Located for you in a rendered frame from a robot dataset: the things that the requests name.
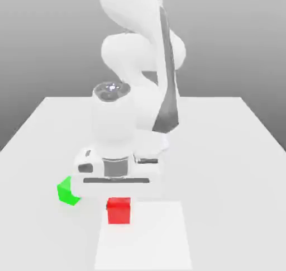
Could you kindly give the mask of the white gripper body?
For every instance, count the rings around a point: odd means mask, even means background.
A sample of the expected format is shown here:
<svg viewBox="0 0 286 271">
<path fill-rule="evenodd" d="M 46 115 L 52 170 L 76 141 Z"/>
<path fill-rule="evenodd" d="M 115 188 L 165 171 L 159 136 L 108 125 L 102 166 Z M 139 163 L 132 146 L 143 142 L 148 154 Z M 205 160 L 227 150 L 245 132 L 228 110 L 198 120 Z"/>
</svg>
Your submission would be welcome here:
<svg viewBox="0 0 286 271">
<path fill-rule="evenodd" d="M 156 198 L 161 195 L 162 181 L 160 176 L 111 179 L 74 175 L 70 189 L 72 195 L 81 198 Z"/>
</svg>

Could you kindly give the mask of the small red cube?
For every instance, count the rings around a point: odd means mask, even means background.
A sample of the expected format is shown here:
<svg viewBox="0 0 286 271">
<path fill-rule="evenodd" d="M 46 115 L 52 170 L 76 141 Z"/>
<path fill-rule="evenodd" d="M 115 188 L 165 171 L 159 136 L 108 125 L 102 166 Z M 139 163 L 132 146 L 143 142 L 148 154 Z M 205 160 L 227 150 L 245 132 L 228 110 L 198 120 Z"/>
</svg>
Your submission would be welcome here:
<svg viewBox="0 0 286 271">
<path fill-rule="evenodd" d="M 109 224 L 129 224 L 131 217 L 131 198 L 111 197 L 106 204 Z"/>
</svg>

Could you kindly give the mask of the small green cube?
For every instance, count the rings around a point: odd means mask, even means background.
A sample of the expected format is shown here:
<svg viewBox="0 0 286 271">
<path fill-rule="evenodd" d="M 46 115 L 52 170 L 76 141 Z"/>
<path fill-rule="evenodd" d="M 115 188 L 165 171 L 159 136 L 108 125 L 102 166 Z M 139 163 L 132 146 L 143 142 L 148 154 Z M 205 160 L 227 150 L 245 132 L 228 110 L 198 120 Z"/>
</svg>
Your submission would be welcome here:
<svg viewBox="0 0 286 271">
<path fill-rule="evenodd" d="M 57 185 L 58 198 L 60 201 L 75 206 L 80 200 L 80 197 L 76 197 L 71 191 L 71 176 L 66 177 L 62 182 Z"/>
</svg>

